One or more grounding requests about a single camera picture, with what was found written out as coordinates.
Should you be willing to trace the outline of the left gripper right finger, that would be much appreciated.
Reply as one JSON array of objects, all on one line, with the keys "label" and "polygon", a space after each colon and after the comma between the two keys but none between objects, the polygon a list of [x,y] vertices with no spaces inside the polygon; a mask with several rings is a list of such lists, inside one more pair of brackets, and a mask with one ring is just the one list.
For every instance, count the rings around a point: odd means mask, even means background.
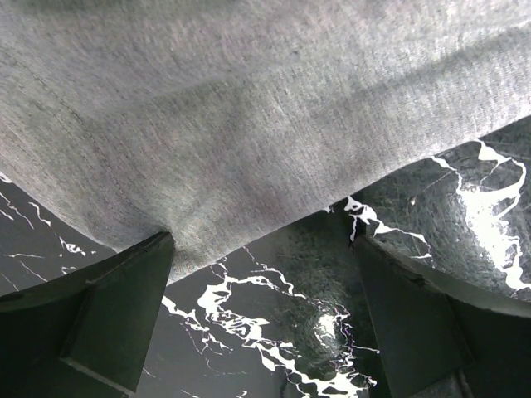
[{"label": "left gripper right finger", "polygon": [[452,386],[459,397],[530,395],[530,304],[383,247],[354,241],[393,397]]}]

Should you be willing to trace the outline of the grey t-shirt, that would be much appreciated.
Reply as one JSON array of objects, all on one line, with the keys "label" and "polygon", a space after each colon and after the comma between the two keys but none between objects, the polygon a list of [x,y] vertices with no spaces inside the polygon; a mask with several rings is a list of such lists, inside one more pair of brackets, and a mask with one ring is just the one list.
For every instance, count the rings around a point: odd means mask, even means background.
[{"label": "grey t-shirt", "polygon": [[4,1],[1,169],[172,280],[530,113],[527,1]]}]

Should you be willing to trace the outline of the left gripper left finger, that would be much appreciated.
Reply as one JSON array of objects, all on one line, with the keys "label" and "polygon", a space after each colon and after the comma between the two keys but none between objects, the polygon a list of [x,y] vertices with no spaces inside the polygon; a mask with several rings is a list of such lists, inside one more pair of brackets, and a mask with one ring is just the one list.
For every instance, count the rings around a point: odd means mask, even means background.
[{"label": "left gripper left finger", "polygon": [[129,397],[173,262],[158,233],[73,273],[1,297],[3,397]]}]

